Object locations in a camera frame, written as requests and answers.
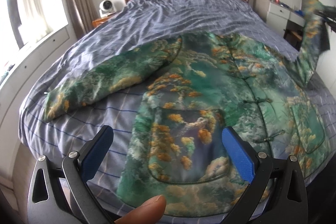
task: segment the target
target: bed sheet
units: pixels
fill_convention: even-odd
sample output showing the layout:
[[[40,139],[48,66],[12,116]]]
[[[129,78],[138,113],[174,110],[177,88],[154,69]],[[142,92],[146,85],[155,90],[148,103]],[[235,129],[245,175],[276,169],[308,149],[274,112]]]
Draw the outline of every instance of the bed sheet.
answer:
[[[91,106],[65,114],[49,123],[42,121],[46,94],[68,78],[78,77],[96,65],[156,38],[199,30],[218,35],[237,32],[261,41],[294,60],[297,51],[270,30],[242,0],[131,0],[115,18],[94,29],[59,58],[33,86],[20,108],[19,137],[37,158],[64,157],[79,150],[107,124],[114,129],[114,142],[95,177],[88,182],[104,208],[124,215],[132,208],[114,195],[125,165],[132,124],[147,83],[121,90]],[[315,74],[306,92],[318,106],[330,138],[328,160],[305,181],[309,184],[335,152],[336,101]],[[261,204],[254,213],[263,210]],[[204,218],[164,216],[162,223],[219,223],[224,215]]]

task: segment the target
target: white camera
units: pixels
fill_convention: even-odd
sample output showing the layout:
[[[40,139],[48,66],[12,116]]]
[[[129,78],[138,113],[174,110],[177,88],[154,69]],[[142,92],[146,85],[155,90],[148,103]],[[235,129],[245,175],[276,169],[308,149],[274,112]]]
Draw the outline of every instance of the white camera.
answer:
[[[100,4],[99,4],[99,13],[100,13],[100,17],[107,17],[111,14],[113,14],[114,8],[113,8],[113,4],[110,0],[103,0]]]

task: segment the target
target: blue gripper pad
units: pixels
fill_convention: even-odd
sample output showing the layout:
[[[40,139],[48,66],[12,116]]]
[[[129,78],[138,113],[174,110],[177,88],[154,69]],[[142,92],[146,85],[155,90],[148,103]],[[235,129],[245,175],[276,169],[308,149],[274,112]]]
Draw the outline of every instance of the blue gripper pad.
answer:
[[[230,127],[225,127],[222,132],[222,143],[226,148],[233,164],[243,180],[252,182],[255,176],[254,163],[248,156],[242,145],[231,132]]]
[[[102,135],[95,142],[90,152],[82,161],[81,179],[83,182],[87,182],[88,180],[93,179],[113,142],[114,134],[112,127],[103,126],[101,130],[103,130]]]

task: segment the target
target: bedside table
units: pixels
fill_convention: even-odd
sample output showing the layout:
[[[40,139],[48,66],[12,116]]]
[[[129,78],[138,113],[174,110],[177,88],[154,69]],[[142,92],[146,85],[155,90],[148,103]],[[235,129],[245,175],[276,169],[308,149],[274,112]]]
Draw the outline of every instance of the bedside table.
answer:
[[[270,0],[255,0],[253,11],[281,37],[284,37],[286,29],[292,29],[293,23],[296,25],[295,29],[302,30],[305,25],[303,17]]]
[[[101,24],[103,24],[105,21],[107,21],[108,19],[110,19],[111,17],[115,16],[115,13],[114,14],[111,14],[107,17],[101,17],[101,18],[98,18],[94,21],[92,21],[92,26],[94,28],[97,28],[98,26],[100,26]]]

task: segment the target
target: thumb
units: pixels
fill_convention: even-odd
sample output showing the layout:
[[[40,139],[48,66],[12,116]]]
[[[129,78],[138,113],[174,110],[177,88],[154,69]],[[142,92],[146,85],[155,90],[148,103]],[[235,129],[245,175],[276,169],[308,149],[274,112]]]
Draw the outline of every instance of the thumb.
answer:
[[[116,224],[155,224],[163,216],[166,209],[166,199],[158,195],[145,201],[140,207],[115,221]]]

